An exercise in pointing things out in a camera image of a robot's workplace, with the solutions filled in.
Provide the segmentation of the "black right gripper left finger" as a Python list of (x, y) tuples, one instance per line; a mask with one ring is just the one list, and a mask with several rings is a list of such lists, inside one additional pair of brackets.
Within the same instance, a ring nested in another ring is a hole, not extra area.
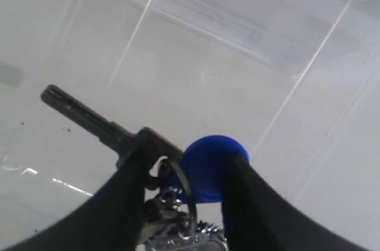
[(135, 250), (143, 227), (148, 155), (146, 145), (135, 147), (79, 208), (9, 250)]

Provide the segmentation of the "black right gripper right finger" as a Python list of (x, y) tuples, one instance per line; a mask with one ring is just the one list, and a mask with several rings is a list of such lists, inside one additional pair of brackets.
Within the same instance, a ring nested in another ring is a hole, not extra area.
[(363, 250), (279, 195), (239, 155), (226, 158), (221, 188), (229, 250)]

